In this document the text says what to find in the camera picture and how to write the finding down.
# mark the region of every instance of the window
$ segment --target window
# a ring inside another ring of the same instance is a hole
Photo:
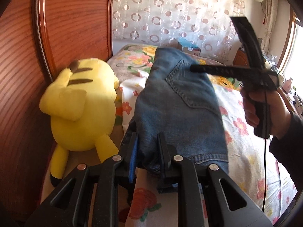
[[[295,24],[295,34],[293,47],[290,52],[289,59],[282,70],[286,79],[293,79],[293,86],[297,89],[297,94],[303,97],[303,27],[299,24],[300,21],[296,18]]]

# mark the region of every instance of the stuffed animal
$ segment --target stuffed animal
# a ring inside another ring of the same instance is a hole
[[[118,153],[109,138],[115,123],[118,86],[110,66],[92,58],[73,61],[46,89],[39,107],[51,116],[57,142],[50,162],[53,186],[62,180],[69,151],[96,148],[101,162]]]

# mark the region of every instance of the pink flower print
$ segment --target pink flower print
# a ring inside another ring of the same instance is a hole
[[[136,74],[135,74],[136,76],[138,76],[138,77],[140,77],[140,78],[142,78],[143,76],[140,74],[140,72],[136,72]]]
[[[226,110],[224,107],[219,106],[219,109],[220,109],[220,113],[221,113],[221,115],[225,115],[225,116],[227,116],[227,115],[228,115],[227,110]]]
[[[281,199],[282,199],[282,190],[280,189],[279,193],[278,193],[278,200],[281,200]]]
[[[226,92],[232,92],[232,88],[223,87]]]
[[[278,221],[279,217],[275,217],[272,221],[272,224],[274,225]]]
[[[257,193],[257,199],[263,199],[264,198],[264,183],[265,183],[265,179],[261,179],[258,181],[258,193]]]
[[[128,57],[135,65],[145,65],[150,59],[150,56],[148,55],[141,55],[140,57],[137,56],[130,56]]]
[[[234,120],[234,126],[239,129],[239,133],[241,134],[241,136],[248,135],[246,124],[242,121],[242,119],[237,118],[237,120]]]
[[[279,170],[279,165],[278,165],[278,161],[277,160],[276,160],[276,170],[277,170],[278,175],[280,175],[280,170]]]
[[[229,144],[230,142],[232,142],[232,138],[231,138],[230,134],[228,133],[228,131],[224,131],[224,133],[225,133],[226,144]]]
[[[126,112],[128,115],[131,113],[132,108],[129,105],[129,102],[122,103],[122,110],[123,110],[123,112]]]
[[[161,203],[157,203],[157,197],[153,192],[145,188],[137,188],[134,191],[129,217],[144,222],[148,212],[157,211],[161,207]]]
[[[206,204],[205,204],[205,200],[202,200],[202,205],[203,205],[203,213],[204,213],[204,217],[205,217],[205,218],[208,218],[208,217],[207,217],[207,211],[206,211]]]

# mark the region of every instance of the human hand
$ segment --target human hand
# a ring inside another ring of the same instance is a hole
[[[256,109],[251,100],[256,102],[265,102],[265,94],[263,90],[247,92],[244,88],[241,90],[243,96],[243,106],[245,111],[246,122],[257,127],[260,120],[256,115]],[[266,92],[267,103],[270,107],[271,130],[270,134],[281,139],[288,131],[291,121],[291,114],[288,111],[282,97],[277,91]]]

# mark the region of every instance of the denim fabric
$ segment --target denim fabric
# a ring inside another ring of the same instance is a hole
[[[121,146],[131,133],[139,135],[137,160],[159,174],[157,134],[196,165],[218,164],[228,173],[228,154],[218,101],[206,74],[189,71],[197,64],[173,48],[157,48],[145,89],[139,94],[134,117]]]

